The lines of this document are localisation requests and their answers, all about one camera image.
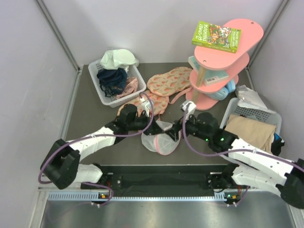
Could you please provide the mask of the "white mesh pink-trim laundry bag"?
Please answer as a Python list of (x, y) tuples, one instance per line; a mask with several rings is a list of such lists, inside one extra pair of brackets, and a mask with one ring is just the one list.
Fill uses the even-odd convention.
[(141, 141), (143, 146), (149, 151), (157, 152), (160, 155), (169, 155), (178, 147), (181, 139), (181, 131), (178, 131), (177, 136), (177, 141), (174, 141), (165, 133), (156, 135), (145, 135), (142, 133)]

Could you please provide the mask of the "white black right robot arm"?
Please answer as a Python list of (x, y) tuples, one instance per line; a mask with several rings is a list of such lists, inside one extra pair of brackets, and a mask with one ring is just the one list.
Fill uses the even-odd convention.
[(184, 115), (165, 130), (173, 140), (179, 133), (192, 135), (207, 142), (214, 156), (232, 164), (222, 175), (227, 188), (235, 185), (255, 187), (279, 196), (289, 205), (304, 207), (304, 161), (287, 160), (269, 154), (247, 143), (239, 136), (221, 129), (210, 113)]

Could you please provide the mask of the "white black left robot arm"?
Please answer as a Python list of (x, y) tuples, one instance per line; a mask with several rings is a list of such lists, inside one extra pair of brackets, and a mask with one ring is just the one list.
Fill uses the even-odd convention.
[(108, 177), (98, 164), (83, 165), (80, 162), (98, 150), (115, 145), (127, 137), (144, 133), (163, 133), (150, 111), (138, 114), (137, 107), (126, 104), (116, 118), (83, 138), (72, 141), (59, 139), (54, 142), (40, 166), (39, 176), (45, 175), (48, 183), (62, 190), (72, 183), (88, 183), (97, 188), (107, 185)]

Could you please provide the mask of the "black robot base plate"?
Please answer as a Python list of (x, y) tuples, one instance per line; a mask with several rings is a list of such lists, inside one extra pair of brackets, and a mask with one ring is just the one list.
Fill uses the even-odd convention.
[(106, 165), (98, 184), (116, 197), (200, 197), (233, 191), (242, 193), (229, 177), (232, 164), (222, 165)]

